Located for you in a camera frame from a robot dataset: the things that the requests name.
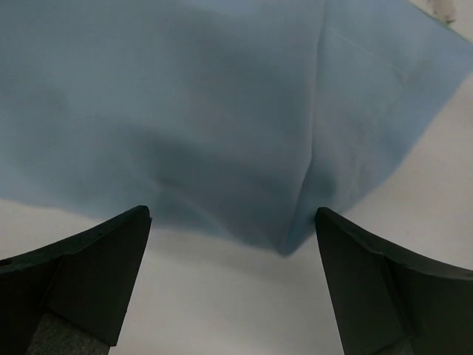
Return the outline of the light blue pillowcase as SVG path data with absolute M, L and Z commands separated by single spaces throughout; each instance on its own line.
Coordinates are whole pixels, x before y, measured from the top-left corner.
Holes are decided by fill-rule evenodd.
M 408 1 L 3 1 L 1 196 L 289 255 L 471 72 Z

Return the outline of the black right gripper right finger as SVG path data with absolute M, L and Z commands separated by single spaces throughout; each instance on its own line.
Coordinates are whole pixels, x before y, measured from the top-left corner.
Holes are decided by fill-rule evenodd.
M 472 271 L 417 254 L 328 208 L 319 252 L 345 354 L 471 354 Z

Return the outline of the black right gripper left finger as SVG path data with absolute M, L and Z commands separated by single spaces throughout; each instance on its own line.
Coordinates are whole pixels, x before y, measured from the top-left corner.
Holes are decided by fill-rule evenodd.
M 136 206 L 42 248 L 1 260 L 2 354 L 108 354 L 152 224 Z

